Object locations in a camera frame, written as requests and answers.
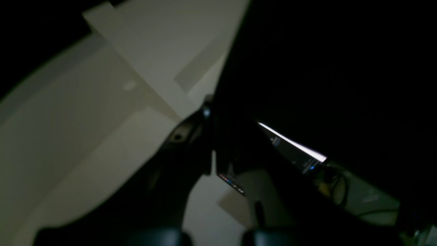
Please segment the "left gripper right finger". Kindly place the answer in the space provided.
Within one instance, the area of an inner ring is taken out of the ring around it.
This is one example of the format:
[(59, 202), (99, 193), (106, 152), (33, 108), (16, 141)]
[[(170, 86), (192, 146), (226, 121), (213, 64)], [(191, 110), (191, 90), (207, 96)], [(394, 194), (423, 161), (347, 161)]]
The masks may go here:
[(244, 116), (214, 119), (217, 176), (249, 205), (252, 240), (398, 240), (399, 202), (298, 140)]

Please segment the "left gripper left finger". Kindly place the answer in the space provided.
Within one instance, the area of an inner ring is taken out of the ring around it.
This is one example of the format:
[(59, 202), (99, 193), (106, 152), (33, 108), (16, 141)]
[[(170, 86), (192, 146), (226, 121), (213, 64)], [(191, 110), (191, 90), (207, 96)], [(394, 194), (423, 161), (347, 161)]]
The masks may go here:
[(212, 172), (212, 129), (212, 100), (206, 99), (106, 201), (73, 222), (41, 229), (36, 239), (137, 240), (166, 230), (179, 239), (190, 192)]

